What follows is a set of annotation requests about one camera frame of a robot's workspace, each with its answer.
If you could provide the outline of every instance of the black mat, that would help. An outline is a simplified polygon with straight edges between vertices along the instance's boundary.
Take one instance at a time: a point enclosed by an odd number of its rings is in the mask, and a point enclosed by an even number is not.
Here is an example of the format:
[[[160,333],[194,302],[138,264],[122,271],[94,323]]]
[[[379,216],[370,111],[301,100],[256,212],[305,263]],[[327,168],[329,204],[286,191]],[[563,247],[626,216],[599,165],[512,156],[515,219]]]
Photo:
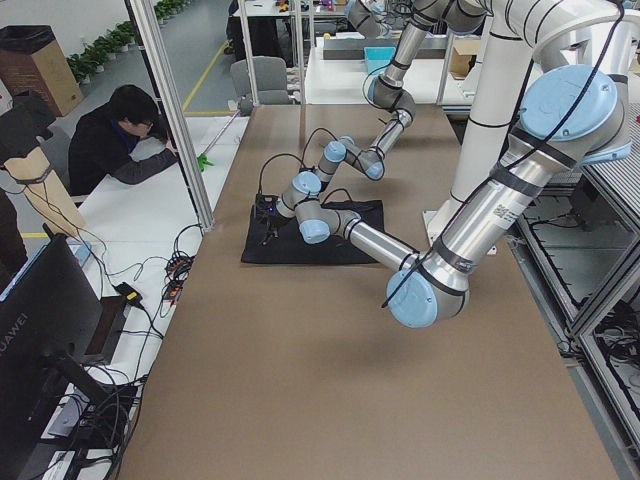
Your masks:
[[[292,219],[278,230],[278,237],[266,244],[267,226],[261,223],[251,208],[249,231],[242,252],[243,263],[301,264],[301,265],[351,265],[376,263],[369,255],[349,244],[342,237],[332,235],[326,241],[308,245],[298,230],[298,222]],[[381,200],[366,202],[328,202],[324,208],[353,210],[373,228],[384,231],[384,215]]]

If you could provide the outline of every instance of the brown tabletop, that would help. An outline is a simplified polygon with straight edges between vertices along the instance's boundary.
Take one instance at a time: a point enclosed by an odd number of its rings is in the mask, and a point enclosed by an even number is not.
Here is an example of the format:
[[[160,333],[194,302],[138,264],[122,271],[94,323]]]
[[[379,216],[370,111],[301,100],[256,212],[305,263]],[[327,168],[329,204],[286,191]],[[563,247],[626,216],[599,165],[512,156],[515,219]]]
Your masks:
[[[468,308],[422,330],[380,308],[382,266],[240,263],[262,164],[300,154],[321,126],[369,145],[379,117],[369,106],[254,111],[121,479],[617,478],[506,244],[473,275]],[[327,141],[314,137],[308,164]],[[446,198],[457,155],[444,114],[421,106],[383,181],[343,166],[330,189],[382,199],[387,231],[424,250],[421,212]],[[274,160],[263,192],[296,172]]]

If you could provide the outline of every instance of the computer monitor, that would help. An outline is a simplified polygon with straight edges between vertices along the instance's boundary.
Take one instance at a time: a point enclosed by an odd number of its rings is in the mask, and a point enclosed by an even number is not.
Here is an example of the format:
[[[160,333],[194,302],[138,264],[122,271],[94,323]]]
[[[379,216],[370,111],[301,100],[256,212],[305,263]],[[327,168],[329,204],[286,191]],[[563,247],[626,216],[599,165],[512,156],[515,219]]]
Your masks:
[[[69,377],[84,374],[78,366],[102,306],[62,235],[21,270],[3,297],[0,465],[3,478],[14,479],[38,444]]]

